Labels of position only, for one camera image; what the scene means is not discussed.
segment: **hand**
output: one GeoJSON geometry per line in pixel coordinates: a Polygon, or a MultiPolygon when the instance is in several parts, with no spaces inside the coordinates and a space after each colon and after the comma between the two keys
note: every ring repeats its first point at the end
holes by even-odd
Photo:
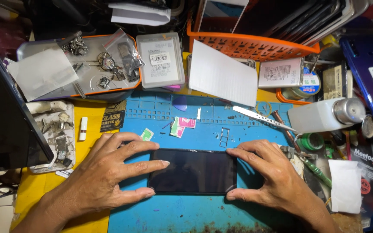
{"type": "Polygon", "coordinates": [[[246,161],[265,178],[260,189],[234,189],[227,193],[228,200],[239,199],[303,217],[309,208],[324,204],[299,177],[293,165],[276,143],[253,140],[241,143],[227,153],[246,161]]]}
{"type": "Polygon", "coordinates": [[[160,160],[123,162],[135,153],[158,148],[157,143],[142,141],[134,133],[103,134],[70,177],[46,193],[42,201],[59,206],[58,213],[63,213],[62,217],[69,220],[151,197],[155,194],[151,188],[122,191],[119,182],[168,167],[169,162],[160,160]]]}

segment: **tissue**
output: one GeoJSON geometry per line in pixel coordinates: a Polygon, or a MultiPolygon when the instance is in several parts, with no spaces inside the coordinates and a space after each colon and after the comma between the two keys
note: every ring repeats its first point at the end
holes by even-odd
{"type": "Polygon", "coordinates": [[[359,214],[361,169],[357,165],[356,161],[329,160],[332,211],[359,214]]]}

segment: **blue silicone repair mat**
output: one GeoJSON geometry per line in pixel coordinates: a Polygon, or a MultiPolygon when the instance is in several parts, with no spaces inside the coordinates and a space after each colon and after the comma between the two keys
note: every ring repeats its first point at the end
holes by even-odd
{"type": "MultiPolygon", "coordinates": [[[[179,148],[224,151],[220,147],[222,128],[229,129],[227,147],[233,148],[241,142],[267,139],[288,145],[281,129],[250,120],[216,98],[187,95],[188,107],[182,112],[171,105],[173,99],[182,95],[165,93],[134,92],[127,99],[126,115],[120,131],[142,134],[145,128],[154,132],[152,141],[161,148],[179,148]],[[182,138],[171,136],[170,126],[175,117],[196,119],[201,107],[201,119],[194,129],[187,128],[182,138]]],[[[265,113],[261,102],[258,109],[265,113]]],[[[272,110],[279,110],[285,124],[290,126],[287,111],[292,104],[271,103],[272,110]]],[[[130,162],[147,161],[150,153],[135,155],[130,162]]],[[[127,179],[120,183],[122,190],[135,190],[147,186],[148,175],[127,179]]],[[[263,178],[245,162],[238,160],[237,187],[260,188],[263,178]]],[[[269,232],[287,229],[293,224],[290,215],[240,201],[228,201],[225,196],[209,195],[155,195],[137,204],[126,205],[111,211],[109,233],[137,232],[269,232]]]]}

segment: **phone screen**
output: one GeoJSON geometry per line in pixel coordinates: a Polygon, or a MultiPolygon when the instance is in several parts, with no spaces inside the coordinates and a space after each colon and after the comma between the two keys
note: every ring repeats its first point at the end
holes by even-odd
{"type": "Polygon", "coordinates": [[[245,6],[207,1],[199,31],[232,33],[245,6]]]}
{"type": "Polygon", "coordinates": [[[237,158],[225,151],[159,149],[151,160],[171,163],[150,174],[155,192],[227,193],[237,187],[237,158]]]}

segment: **green screwdriver handle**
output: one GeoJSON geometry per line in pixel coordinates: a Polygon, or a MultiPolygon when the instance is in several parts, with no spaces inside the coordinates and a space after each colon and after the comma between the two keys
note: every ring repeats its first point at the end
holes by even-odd
{"type": "Polygon", "coordinates": [[[312,172],[319,177],[329,188],[332,188],[332,181],[323,174],[323,172],[316,167],[313,163],[311,163],[308,159],[304,159],[303,161],[305,165],[312,170],[312,172]]]}

